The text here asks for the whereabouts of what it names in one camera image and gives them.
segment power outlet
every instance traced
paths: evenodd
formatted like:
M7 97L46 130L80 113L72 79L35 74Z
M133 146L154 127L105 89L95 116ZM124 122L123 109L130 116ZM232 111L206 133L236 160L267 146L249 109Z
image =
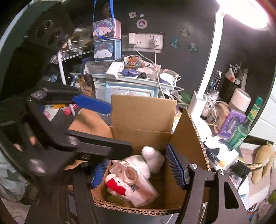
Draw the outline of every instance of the power outlet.
M134 36L134 47L136 48L146 48L145 47L145 39L146 34L145 33L136 33Z
M164 34L146 33L145 34L145 48L154 49L154 37L160 37L160 44L156 45L156 50L163 50Z

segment bottle label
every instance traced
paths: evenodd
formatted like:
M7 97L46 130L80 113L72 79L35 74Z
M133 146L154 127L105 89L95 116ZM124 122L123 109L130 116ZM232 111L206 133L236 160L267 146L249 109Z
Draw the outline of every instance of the bottle label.
M247 116L249 120L254 121L254 119L256 118L258 112L259 112L260 108L257 106L257 104L254 104L254 106L252 107L249 115Z
M228 144L236 149L246 138L247 134L241 132L239 126L228 140Z

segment purple package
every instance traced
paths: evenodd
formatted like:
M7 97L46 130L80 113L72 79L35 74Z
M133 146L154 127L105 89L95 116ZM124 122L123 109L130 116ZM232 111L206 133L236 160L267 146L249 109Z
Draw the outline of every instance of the purple package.
M225 122L221 126L218 136L222 137L225 141L231 137L231 135L236 130L237 126L244 122L246 118L245 114L242 114L236 110L231 110Z

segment red bow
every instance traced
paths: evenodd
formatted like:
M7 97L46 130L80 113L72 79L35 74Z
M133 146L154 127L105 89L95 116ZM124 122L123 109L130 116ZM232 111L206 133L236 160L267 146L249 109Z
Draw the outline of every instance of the red bow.
M111 190L116 191L120 195L124 195L126 193L126 189L122 186L118 186L114 178L110 179L108 182L105 184L107 187L109 187Z

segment screw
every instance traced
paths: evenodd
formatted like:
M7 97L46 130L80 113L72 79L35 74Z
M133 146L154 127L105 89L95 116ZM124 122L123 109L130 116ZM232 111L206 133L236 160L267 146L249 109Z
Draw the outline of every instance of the screw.
M69 142L72 145L78 145L78 139L75 138L74 136L69 136Z
M83 162L82 164L81 164L81 167L88 167L88 162Z
M39 159L30 159L29 168L36 174L44 175L46 173L46 165Z
M194 163L191 163L191 164L190 164L190 168L191 168L191 169L196 169L196 168L197 168L197 165L194 164Z
M221 175L226 174L225 170L223 170L223 169L218 170L218 172L219 172Z

